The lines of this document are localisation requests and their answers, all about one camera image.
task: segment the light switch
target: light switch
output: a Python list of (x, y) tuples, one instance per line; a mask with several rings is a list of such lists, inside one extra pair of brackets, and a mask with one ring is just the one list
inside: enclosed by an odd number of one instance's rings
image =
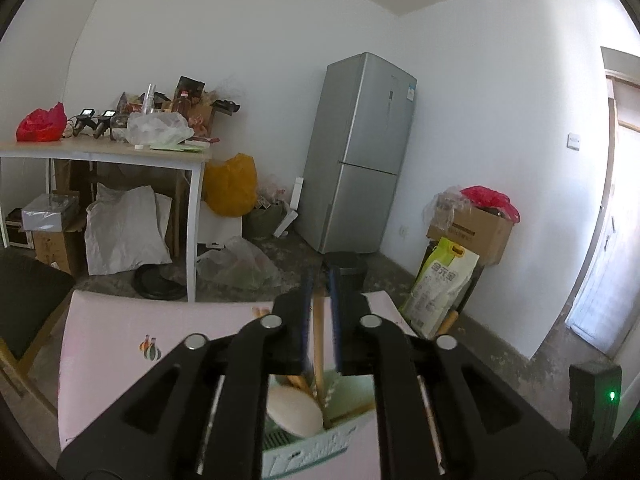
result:
[(580, 135), (578, 134), (569, 134), (566, 138), (566, 146), (570, 150), (575, 150), (576, 152), (580, 151)]

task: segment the green basket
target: green basket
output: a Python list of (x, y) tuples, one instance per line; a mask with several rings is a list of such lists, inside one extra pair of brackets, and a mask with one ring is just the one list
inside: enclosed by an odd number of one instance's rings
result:
[[(324, 384), (327, 387), (325, 412), (329, 420), (338, 419), (375, 399), (373, 376), (343, 377), (335, 370), (326, 370)], [(330, 430), (309, 438), (295, 437), (268, 420), (262, 440), (262, 478), (282, 478), (338, 456), (372, 418), (373, 410), (340, 420)]]

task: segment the yellow plastic bag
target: yellow plastic bag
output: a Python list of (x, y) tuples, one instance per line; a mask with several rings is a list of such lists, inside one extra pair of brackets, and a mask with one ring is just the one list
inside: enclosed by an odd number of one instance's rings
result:
[(202, 187), (205, 202), (220, 216), (238, 217), (254, 208), (258, 175), (254, 158), (238, 153), (222, 166), (208, 162)]

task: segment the doorway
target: doorway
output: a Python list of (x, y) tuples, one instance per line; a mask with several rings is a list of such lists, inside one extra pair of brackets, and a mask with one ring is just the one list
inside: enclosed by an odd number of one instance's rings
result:
[(640, 86), (617, 77), (608, 84), (609, 181), (590, 263), (565, 323), (613, 358), (640, 314)]

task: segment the silver refrigerator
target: silver refrigerator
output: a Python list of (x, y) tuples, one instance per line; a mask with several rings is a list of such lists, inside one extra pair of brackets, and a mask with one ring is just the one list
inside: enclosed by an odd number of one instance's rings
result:
[(316, 251), (379, 249), (415, 85), (415, 77), (369, 52), (327, 67), (294, 224)]

